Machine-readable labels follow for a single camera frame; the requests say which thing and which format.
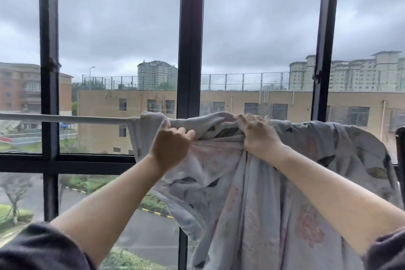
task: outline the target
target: person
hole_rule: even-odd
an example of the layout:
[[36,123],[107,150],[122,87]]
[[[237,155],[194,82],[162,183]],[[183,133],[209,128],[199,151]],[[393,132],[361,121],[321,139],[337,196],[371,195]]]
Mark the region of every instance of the person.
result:
[[[236,119],[246,151],[293,182],[364,257],[366,269],[405,268],[405,212],[284,145],[269,120],[251,114]],[[0,269],[96,269],[145,194],[183,160],[195,136],[163,121],[144,159],[50,223],[28,226],[0,249]]]

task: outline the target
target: person's left hand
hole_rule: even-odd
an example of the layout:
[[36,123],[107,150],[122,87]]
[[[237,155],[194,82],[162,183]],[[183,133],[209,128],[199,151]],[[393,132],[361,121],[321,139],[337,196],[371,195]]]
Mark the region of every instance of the person's left hand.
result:
[[188,148],[196,138],[194,130],[171,128],[168,120],[163,120],[152,142],[149,156],[152,156],[161,172],[166,173],[178,165],[187,155]]

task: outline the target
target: forearm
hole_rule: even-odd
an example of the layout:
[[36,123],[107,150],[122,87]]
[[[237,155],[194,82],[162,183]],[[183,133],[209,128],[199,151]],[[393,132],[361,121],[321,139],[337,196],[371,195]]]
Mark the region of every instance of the forearm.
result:
[[405,226],[405,212],[289,147],[276,168],[360,255],[380,236]]
[[71,237],[98,266],[145,194],[162,177],[147,156],[114,181],[62,213],[51,224]]

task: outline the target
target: street light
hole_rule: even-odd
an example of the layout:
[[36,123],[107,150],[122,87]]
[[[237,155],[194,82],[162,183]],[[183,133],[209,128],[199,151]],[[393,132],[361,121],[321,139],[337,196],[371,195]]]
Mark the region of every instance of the street light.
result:
[[92,69],[95,68],[95,66],[92,66],[89,69],[89,87],[92,88]]

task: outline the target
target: sleeve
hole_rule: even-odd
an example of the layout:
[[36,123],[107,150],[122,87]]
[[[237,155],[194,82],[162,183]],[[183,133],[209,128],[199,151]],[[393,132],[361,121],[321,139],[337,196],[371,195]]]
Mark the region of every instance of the sleeve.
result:
[[378,238],[363,261],[365,270],[405,269],[405,227]]
[[70,238],[47,223],[34,223],[0,248],[0,269],[96,270]]

